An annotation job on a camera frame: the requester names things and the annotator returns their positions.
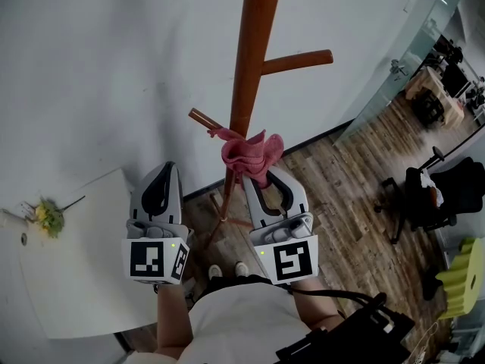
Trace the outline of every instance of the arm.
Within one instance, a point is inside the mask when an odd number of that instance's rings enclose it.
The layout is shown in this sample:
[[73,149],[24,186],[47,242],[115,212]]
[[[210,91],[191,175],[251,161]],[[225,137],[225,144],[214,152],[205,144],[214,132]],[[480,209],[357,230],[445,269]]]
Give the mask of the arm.
[[[302,281],[292,282],[291,287],[304,291],[324,290],[317,278],[307,278]],[[328,331],[331,331],[343,321],[331,298],[313,297],[300,293],[293,293],[293,296],[300,319],[311,330],[323,326]]]
[[431,203],[433,204],[433,207],[436,209],[438,208],[438,192],[436,187],[431,187],[430,188],[430,195],[431,195]]
[[179,359],[192,341],[189,311],[182,285],[158,286],[157,344],[155,353]]

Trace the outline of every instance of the white wall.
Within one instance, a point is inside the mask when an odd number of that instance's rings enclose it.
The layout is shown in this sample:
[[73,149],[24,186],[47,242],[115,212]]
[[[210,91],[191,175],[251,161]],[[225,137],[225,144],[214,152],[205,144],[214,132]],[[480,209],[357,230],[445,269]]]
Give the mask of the white wall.
[[124,355],[109,334],[48,340],[23,283],[18,234],[0,230],[0,362],[2,364],[113,364]]
[[[167,160],[185,193],[221,179],[222,142],[187,114],[229,120],[242,1],[0,0],[0,206],[64,194],[117,167],[136,183]],[[266,128],[290,147],[338,125],[402,29],[406,1],[280,0],[267,57],[331,49],[335,62],[264,77],[249,134]],[[6,238],[0,275],[21,299],[0,308],[10,333],[2,355],[29,361],[15,341],[30,331],[49,361],[58,345],[26,310]]]
[[443,35],[462,48],[469,80],[485,76],[485,0],[460,0]]

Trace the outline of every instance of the desk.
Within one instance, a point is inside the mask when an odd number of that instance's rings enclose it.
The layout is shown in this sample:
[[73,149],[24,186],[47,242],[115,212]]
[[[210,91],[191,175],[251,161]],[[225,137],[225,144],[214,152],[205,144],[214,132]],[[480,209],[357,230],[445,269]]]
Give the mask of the desk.
[[463,108],[456,99],[450,97],[445,91],[441,84],[440,76],[431,67],[426,66],[406,84],[405,97],[407,100],[416,99],[419,97],[419,94],[427,89],[433,92],[443,106],[445,112],[444,127],[446,129],[457,128],[465,117]]
[[18,242],[30,299],[49,338],[88,337],[156,322],[157,296],[149,284],[124,277],[121,240],[130,213],[122,170],[69,195],[60,206],[86,196],[64,213],[58,239],[30,225]]

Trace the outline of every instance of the person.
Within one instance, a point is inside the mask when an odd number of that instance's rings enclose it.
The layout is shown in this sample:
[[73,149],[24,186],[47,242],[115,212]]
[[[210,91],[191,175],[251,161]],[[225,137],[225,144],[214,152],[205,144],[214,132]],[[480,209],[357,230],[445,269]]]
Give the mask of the person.
[[480,77],[479,81],[475,83],[475,89],[477,90],[477,94],[480,94],[483,92],[483,89],[485,88],[485,78]]
[[[158,286],[158,349],[133,353],[127,364],[273,363],[279,361],[278,350],[310,330],[330,331],[343,321],[329,297],[289,294],[268,279],[249,275],[242,262],[234,270],[236,277],[226,278],[212,265],[208,287],[190,313],[182,285]],[[318,278],[291,285],[324,289]]]
[[453,48],[452,52],[448,55],[448,62],[455,64],[461,64],[463,62],[463,51],[461,47]]

